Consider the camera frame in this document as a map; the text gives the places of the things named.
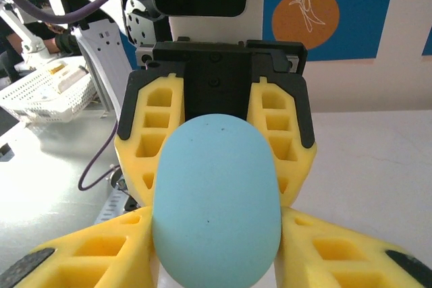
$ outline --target wall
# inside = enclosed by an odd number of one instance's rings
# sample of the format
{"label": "wall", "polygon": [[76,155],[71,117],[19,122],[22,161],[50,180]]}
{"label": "wall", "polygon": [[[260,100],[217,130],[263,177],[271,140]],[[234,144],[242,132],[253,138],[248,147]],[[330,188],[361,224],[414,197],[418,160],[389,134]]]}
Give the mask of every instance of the wall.
{"label": "wall", "polygon": [[265,0],[264,21],[309,48],[314,111],[432,108],[431,0]]}

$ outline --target white wall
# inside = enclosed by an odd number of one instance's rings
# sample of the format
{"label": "white wall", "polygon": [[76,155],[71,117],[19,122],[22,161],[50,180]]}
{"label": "white wall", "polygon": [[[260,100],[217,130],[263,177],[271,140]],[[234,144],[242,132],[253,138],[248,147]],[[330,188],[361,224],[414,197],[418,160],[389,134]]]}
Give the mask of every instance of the white wall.
{"label": "white wall", "polygon": [[309,62],[313,111],[432,109],[432,0],[390,0],[376,59]]}

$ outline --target blue poster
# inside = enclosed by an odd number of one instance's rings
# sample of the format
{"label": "blue poster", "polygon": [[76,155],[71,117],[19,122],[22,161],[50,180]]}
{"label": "blue poster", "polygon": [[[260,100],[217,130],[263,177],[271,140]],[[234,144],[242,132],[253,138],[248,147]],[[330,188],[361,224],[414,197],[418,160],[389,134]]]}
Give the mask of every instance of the blue poster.
{"label": "blue poster", "polygon": [[429,37],[427,38],[425,49],[423,50],[423,55],[432,55],[432,28],[429,32]]}
{"label": "blue poster", "polygon": [[376,57],[390,0],[265,0],[263,39],[300,41],[310,61]]}

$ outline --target screw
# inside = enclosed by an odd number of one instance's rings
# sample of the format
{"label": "screw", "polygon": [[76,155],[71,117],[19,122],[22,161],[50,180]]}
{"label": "screw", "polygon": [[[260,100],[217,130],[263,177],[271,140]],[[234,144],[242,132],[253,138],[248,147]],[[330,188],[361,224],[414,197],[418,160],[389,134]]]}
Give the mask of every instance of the screw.
{"label": "screw", "polygon": [[148,54],[144,54],[142,57],[141,57],[141,61],[143,62],[143,63],[146,63],[147,61],[151,61],[151,56],[150,55],[148,55]]}
{"label": "screw", "polygon": [[218,87],[219,84],[220,84],[220,80],[218,78],[211,78],[209,80],[209,86],[212,88]]}
{"label": "screw", "polygon": [[219,53],[211,53],[210,54],[210,61],[212,61],[212,62],[219,62],[219,61],[221,61],[221,59],[222,59],[222,56],[219,54]]}

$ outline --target light blue ball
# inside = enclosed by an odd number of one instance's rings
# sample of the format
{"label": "light blue ball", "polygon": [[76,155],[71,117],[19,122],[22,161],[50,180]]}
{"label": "light blue ball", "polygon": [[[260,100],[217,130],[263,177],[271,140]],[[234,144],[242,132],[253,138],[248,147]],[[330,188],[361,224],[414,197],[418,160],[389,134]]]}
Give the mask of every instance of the light blue ball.
{"label": "light blue ball", "polygon": [[269,269],[281,238],[273,155],[251,124],[205,115],[165,143],[157,170],[153,239],[185,288],[247,288]]}

